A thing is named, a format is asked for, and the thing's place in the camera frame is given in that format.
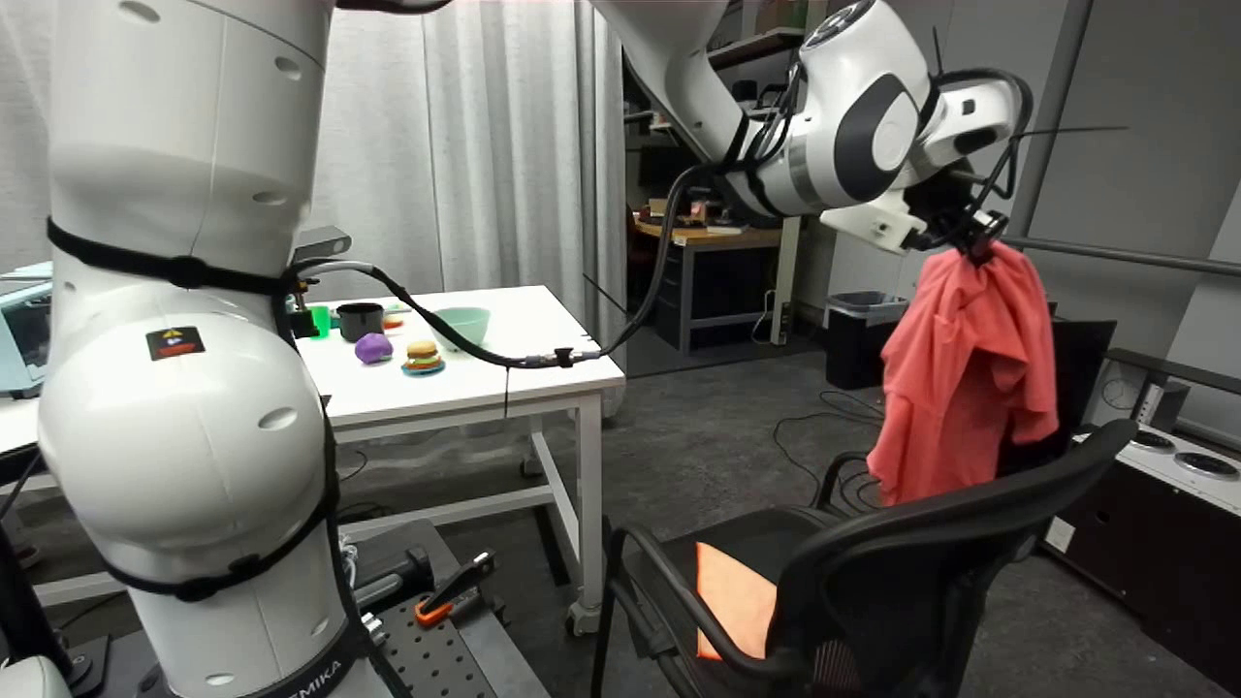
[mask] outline small toy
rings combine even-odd
[[[352,344],[361,366],[389,366],[392,359],[392,341],[384,332],[361,332]]]
[[[404,372],[410,372],[410,377],[441,372],[439,344],[433,344],[433,341],[410,341],[410,344],[408,344]]]

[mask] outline black office chair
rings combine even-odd
[[[963,687],[993,578],[1033,550],[1044,522],[1106,475],[1133,422],[1111,422],[1060,461],[949,496],[868,517],[768,508],[661,544],[611,539],[611,598],[592,668],[605,682],[616,605],[638,651],[679,693],[949,698]],[[691,589],[691,550],[711,544],[776,585],[764,658],[746,655]],[[722,664],[695,655],[705,632]]]

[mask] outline red cloth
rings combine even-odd
[[[883,344],[883,425],[868,469],[890,503],[997,475],[1001,442],[1057,435],[1053,311],[1037,262],[993,239],[972,267],[932,256]]]

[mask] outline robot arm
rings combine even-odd
[[[727,0],[592,4],[648,97],[755,218],[830,210],[835,225],[882,249],[904,249],[927,227],[919,218],[957,238],[983,204],[966,157],[989,144],[1009,144],[1009,157],[1027,117],[1018,77],[978,70],[932,82],[883,0],[855,0],[807,36],[776,117],[746,117],[711,70],[705,44]]]
[[[335,4],[445,0],[60,0],[38,444],[179,693],[399,682],[352,643],[330,425],[272,318],[309,196]],[[940,218],[978,212],[966,155],[1023,120],[1006,77],[935,84],[883,0],[830,15],[764,120],[705,62],[727,0],[592,4],[759,218],[904,192],[944,231]]]

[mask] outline white table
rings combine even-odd
[[[1223,461],[1241,469],[1236,456],[1227,456],[1217,451],[1208,451],[1199,442],[1174,437],[1174,435],[1156,431],[1156,425],[1143,425],[1143,431],[1169,437],[1174,451],[1151,451],[1151,444],[1130,442],[1119,455],[1120,466],[1130,466],[1130,469],[1137,469],[1143,475],[1156,475],[1156,479],[1195,496],[1195,501],[1208,501],[1208,503],[1213,503],[1213,508],[1223,508],[1228,517],[1241,517],[1241,479],[1228,479],[1228,475],[1217,475],[1217,473],[1203,473],[1195,466],[1174,461],[1174,455],[1213,455],[1213,456],[1223,456]]]
[[[510,292],[463,292],[463,293],[418,293],[422,306],[483,306],[488,311],[486,344],[510,356],[552,351],[555,344],[599,349],[573,314],[548,285]],[[404,351],[408,341],[432,337],[410,314],[408,324],[389,332]],[[365,367],[352,349],[335,332],[324,341],[300,341],[304,359],[324,394],[330,394],[330,422],[339,442],[370,442],[392,435],[529,420],[530,455],[545,469],[545,486],[455,501],[441,508],[418,508],[351,522],[356,539],[392,532],[408,519],[463,522],[524,508],[555,508],[570,550],[579,554],[579,601],[570,610],[573,632],[592,632],[605,594],[605,546],[600,546],[600,407],[625,386],[625,372],[613,359],[585,359],[573,367],[530,367],[503,372],[463,351],[445,351],[439,377],[404,377],[399,356],[379,367]],[[579,479],[573,496],[552,456],[538,420],[570,416],[579,425]],[[34,404],[0,407],[0,444],[34,442]],[[65,605],[83,598],[118,594],[108,575],[38,585],[42,605]]]

